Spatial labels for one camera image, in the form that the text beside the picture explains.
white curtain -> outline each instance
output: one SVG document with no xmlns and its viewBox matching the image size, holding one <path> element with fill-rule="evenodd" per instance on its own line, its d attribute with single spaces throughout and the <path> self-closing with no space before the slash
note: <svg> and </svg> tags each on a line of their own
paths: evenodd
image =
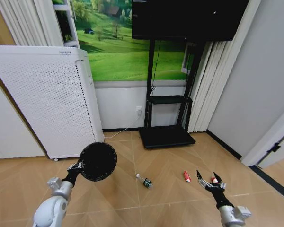
<svg viewBox="0 0 284 227">
<path fill-rule="evenodd" d="M 233 41 L 209 43 L 192 91 L 188 131 L 206 131 L 261 0 L 249 0 Z"/>
<path fill-rule="evenodd" d="M 0 11 L 17 45 L 64 46 L 51 0 L 0 0 Z"/>
</svg>

red toy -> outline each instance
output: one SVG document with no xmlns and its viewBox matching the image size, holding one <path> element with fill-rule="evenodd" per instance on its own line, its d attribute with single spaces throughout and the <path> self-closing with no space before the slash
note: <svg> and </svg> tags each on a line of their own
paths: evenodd
<svg viewBox="0 0 284 227">
<path fill-rule="evenodd" d="M 212 180 L 213 183 L 218 183 L 217 178 L 215 178 L 214 176 L 211 178 L 211 180 Z"/>
<path fill-rule="evenodd" d="M 187 181 L 187 182 L 190 182 L 191 181 L 191 177 L 190 177 L 190 175 L 188 174 L 188 172 L 187 171 L 184 171 L 184 179 Z"/>
</svg>

door frame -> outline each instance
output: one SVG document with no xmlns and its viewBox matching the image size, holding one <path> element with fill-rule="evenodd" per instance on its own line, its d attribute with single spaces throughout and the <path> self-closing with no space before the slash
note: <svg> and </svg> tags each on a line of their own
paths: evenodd
<svg viewBox="0 0 284 227">
<path fill-rule="evenodd" d="M 255 165 L 272 146 L 284 136 L 284 113 L 266 132 L 260 141 L 241 160 L 246 166 Z"/>
</svg>

white air purifier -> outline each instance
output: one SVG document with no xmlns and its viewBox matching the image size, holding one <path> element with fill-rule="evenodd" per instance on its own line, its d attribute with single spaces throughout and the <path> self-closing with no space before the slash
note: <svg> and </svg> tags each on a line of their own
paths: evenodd
<svg viewBox="0 0 284 227">
<path fill-rule="evenodd" d="M 0 46 L 0 79 L 49 158 L 78 157 L 104 141 L 86 51 Z"/>
</svg>

tv stand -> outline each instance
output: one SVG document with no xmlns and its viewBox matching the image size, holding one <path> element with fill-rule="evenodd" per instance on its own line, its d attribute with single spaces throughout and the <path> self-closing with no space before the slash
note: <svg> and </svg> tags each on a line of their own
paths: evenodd
<svg viewBox="0 0 284 227">
<path fill-rule="evenodd" d="M 196 72 L 201 61 L 201 56 L 205 47 L 205 42 L 197 44 L 194 61 L 190 69 L 189 78 L 183 96 L 151 96 L 152 67 L 155 51 L 155 39 L 150 39 L 148 74 L 146 89 L 146 105 L 144 127 L 140 129 L 140 136 L 145 148 L 163 148 L 180 145 L 194 144 L 195 140 L 188 133 L 188 125 L 192 108 L 192 100 L 189 97 L 195 82 Z M 152 105 L 176 104 L 180 103 L 180 110 L 176 125 L 151 126 Z M 185 127 L 182 127 L 182 120 L 187 108 Z"/>
</svg>

